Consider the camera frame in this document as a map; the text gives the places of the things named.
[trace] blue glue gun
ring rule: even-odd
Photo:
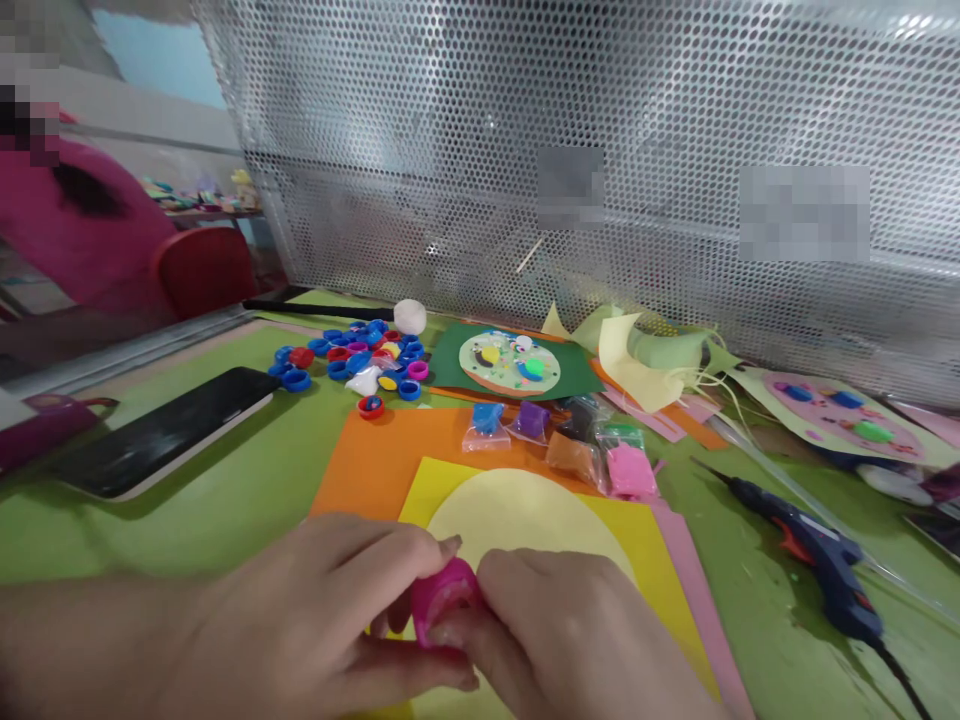
[[[783,531],[780,547],[813,570],[830,624],[847,637],[877,646],[883,621],[853,573],[853,566],[863,559],[860,546],[752,482],[724,475],[696,458],[691,460],[720,478],[747,508]]]

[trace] metal mesh screen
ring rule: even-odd
[[[599,302],[960,404],[960,11],[197,0],[301,284],[538,326]],[[599,227],[538,230],[537,152],[601,147]],[[739,171],[871,170],[869,263],[738,259]]]

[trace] person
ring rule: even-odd
[[[474,691],[474,668],[519,720],[725,717],[605,558],[491,551],[478,568],[490,612],[443,616],[441,648],[387,639],[414,579],[459,547],[326,515],[222,577],[4,588],[0,717],[336,718]]]
[[[149,270],[173,222],[113,158],[44,134],[0,91],[0,238],[78,305],[172,320]]]

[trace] fingernail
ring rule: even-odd
[[[463,638],[447,625],[434,625],[427,633],[427,638],[439,647],[452,647],[463,650]]]
[[[444,552],[455,553],[460,549],[461,545],[463,545],[463,538],[461,538],[459,535],[448,537],[446,540],[442,540],[440,542],[440,547],[444,550]]]
[[[480,689],[480,678],[476,675],[471,675],[468,678],[464,678],[463,682],[457,685],[458,690],[463,692],[474,692],[475,690]]]

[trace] green table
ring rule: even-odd
[[[303,302],[335,302],[310,293]],[[283,319],[285,316],[267,316]],[[297,318],[312,328],[347,321]],[[431,317],[428,348],[449,324]],[[266,327],[166,369],[124,393],[118,427],[235,365],[266,368],[281,345],[303,344],[294,326]],[[340,427],[357,396],[318,378],[305,395],[276,393],[261,412],[187,462],[156,488],[124,504],[87,500],[30,468],[0,487],[0,581],[140,571],[176,575],[236,565],[294,527],[310,507]],[[466,403],[425,393],[433,407]],[[388,404],[409,407],[399,399]],[[708,453],[687,438],[669,445],[648,434],[671,507],[687,518],[744,683],[761,718],[888,718],[916,714],[874,653],[823,619],[806,568],[778,547],[779,533],[747,513],[691,454],[786,499],[777,482],[735,449]],[[899,516],[906,506],[852,476],[781,461],[804,487],[866,538],[869,547],[960,615],[960,573]],[[887,624],[887,642],[935,718],[958,716],[960,638],[881,581],[865,583]]]

